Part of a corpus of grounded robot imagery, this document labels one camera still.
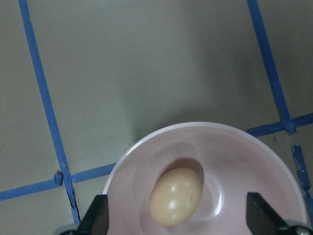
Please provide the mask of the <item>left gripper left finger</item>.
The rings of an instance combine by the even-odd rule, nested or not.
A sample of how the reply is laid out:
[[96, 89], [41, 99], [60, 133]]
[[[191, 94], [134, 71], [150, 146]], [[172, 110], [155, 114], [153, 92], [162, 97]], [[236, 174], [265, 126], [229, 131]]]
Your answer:
[[108, 196], [95, 196], [85, 217], [76, 229], [62, 229], [58, 235], [106, 235], [109, 230]]

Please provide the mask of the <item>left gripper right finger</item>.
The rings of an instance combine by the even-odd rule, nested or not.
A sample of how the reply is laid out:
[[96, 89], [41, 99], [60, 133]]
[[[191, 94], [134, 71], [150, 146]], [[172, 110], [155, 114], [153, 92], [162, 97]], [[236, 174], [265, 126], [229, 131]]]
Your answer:
[[285, 221], [257, 192], [246, 195], [246, 225], [253, 235], [311, 235], [313, 230]]

